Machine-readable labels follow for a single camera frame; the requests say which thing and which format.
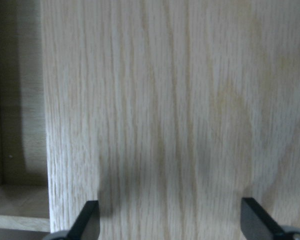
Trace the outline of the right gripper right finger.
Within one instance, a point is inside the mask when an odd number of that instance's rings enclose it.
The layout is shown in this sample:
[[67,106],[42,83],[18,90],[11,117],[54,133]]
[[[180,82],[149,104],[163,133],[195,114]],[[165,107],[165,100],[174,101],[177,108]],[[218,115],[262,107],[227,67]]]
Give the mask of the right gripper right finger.
[[252,197],[240,204],[240,229],[247,240],[287,240],[289,234]]

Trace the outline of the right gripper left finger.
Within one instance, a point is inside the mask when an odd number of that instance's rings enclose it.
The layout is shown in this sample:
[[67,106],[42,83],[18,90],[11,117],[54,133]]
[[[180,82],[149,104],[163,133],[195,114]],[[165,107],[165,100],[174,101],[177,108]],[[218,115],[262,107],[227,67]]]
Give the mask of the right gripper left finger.
[[98,240],[100,236],[98,200],[87,201],[66,235],[67,240]]

